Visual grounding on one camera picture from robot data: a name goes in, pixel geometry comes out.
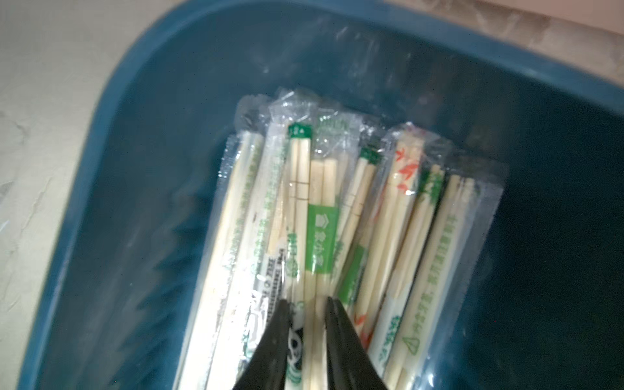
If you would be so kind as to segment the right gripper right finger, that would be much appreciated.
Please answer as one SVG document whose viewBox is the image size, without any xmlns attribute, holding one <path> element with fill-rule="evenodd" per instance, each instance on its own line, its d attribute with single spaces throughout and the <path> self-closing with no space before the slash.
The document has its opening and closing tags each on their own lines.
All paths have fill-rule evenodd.
<svg viewBox="0 0 624 390">
<path fill-rule="evenodd" d="M 341 302 L 327 298 L 325 309 L 329 389 L 383 389 Z"/>
</svg>

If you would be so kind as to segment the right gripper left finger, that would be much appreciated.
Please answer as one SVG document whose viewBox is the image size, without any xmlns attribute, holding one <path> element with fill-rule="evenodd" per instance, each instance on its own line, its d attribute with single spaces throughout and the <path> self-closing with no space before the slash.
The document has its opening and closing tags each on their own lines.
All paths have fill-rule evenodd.
<svg viewBox="0 0 624 390">
<path fill-rule="evenodd" d="M 290 305 L 280 300 L 250 364 L 234 390 L 284 389 L 289 351 Z"/>
</svg>

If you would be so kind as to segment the teal plastic storage box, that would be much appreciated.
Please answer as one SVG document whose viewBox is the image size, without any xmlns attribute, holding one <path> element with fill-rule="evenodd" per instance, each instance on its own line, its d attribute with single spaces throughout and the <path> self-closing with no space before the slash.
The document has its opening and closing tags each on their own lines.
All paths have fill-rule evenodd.
<svg viewBox="0 0 624 390">
<path fill-rule="evenodd" d="M 169 389 L 235 107 L 302 87 L 506 163 L 446 389 L 623 386 L 623 92 L 370 1 L 189 1 L 94 114 L 21 389 Z"/>
</svg>

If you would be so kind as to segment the chopsticks green label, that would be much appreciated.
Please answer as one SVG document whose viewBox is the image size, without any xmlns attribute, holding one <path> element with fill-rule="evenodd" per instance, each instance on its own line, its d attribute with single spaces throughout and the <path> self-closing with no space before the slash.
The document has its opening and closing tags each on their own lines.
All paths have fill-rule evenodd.
<svg viewBox="0 0 624 390">
<path fill-rule="evenodd" d="M 325 302 L 331 287 L 338 224 L 358 147 L 358 122 L 354 114 L 321 108 L 313 128 L 310 158 L 310 194 L 306 238 L 306 337 L 304 388 L 323 389 L 326 374 Z"/>
</svg>

